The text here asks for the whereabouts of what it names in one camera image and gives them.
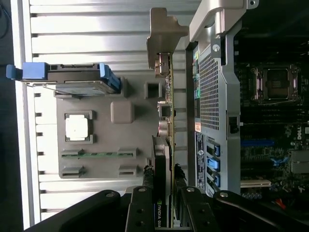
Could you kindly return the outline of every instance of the metal bracket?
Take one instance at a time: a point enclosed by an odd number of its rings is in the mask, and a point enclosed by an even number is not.
[[[258,7],[260,0],[247,0],[247,9],[251,10]]]
[[[212,39],[211,40],[211,57],[212,58],[221,58],[221,39]]]
[[[150,36],[147,38],[149,68],[155,69],[161,53],[174,53],[181,37],[187,36],[189,27],[180,26],[174,16],[168,16],[166,8],[150,10]]]

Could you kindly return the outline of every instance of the circuit board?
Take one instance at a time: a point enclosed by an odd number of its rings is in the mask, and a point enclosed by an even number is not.
[[[102,158],[102,157],[133,157],[133,153],[118,153],[118,152],[101,152],[101,153],[89,153],[89,152],[78,152],[76,154],[63,154],[62,158]]]
[[[308,48],[300,41],[294,46]],[[257,49],[249,56],[241,46],[236,49],[242,54],[235,65],[241,93],[241,193],[249,199],[288,194],[295,201],[295,193],[309,189],[309,69],[292,52],[278,62],[271,50]],[[245,187],[249,180],[268,184]]]
[[[170,147],[171,147],[171,192],[174,192],[174,179],[175,179],[175,109],[174,109],[174,71],[173,71],[173,60],[172,56],[169,56],[169,75],[166,77],[166,101],[170,104],[170,127],[171,127],[171,137],[170,137]],[[173,194],[171,195],[172,205],[174,203]],[[170,224],[173,225],[174,219],[174,210],[171,210],[171,222]]]

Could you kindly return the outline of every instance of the gray plastic panel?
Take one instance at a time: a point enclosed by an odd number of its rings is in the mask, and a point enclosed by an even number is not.
[[[57,99],[57,133],[59,151],[59,170],[64,167],[81,167],[85,173],[80,178],[115,178],[122,177],[121,167],[130,167],[131,176],[139,176],[147,158],[151,157],[151,136],[157,134],[159,98],[145,99],[144,85],[146,82],[159,83],[154,75],[127,75],[128,97],[93,96],[80,100]],[[111,121],[111,103],[131,101],[135,110],[135,120],[130,124],[114,124]],[[92,120],[94,143],[69,144],[65,142],[64,115],[70,112],[93,111]],[[176,134],[176,142],[185,144],[185,133]],[[135,158],[61,158],[63,150],[84,150],[88,153],[118,152],[119,150],[135,150]]]

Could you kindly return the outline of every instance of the perforated metal cover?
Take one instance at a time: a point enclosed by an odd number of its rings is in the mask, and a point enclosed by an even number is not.
[[[214,138],[211,138],[210,136],[207,136],[207,142],[213,144],[215,142],[215,140],[214,140]]]
[[[199,63],[201,85],[201,124],[219,130],[218,62],[209,53]]]

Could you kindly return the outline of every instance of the motherboard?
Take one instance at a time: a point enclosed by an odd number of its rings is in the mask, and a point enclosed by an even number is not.
[[[295,216],[306,211],[302,203],[309,199],[309,67],[304,55],[309,44],[239,35],[234,73],[240,83],[240,193],[288,208]],[[223,164],[222,156],[231,162],[234,154],[223,151],[220,134],[225,130],[220,124],[225,120],[220,116],[220,60],[197,49],[193,53],[196,185],[211,196],[230,175],[223,173],[222,167],[231,165]]]
[[[236,40],[241,100],[241,194],[304,210],[309,191],[309,48],[306,40]]]

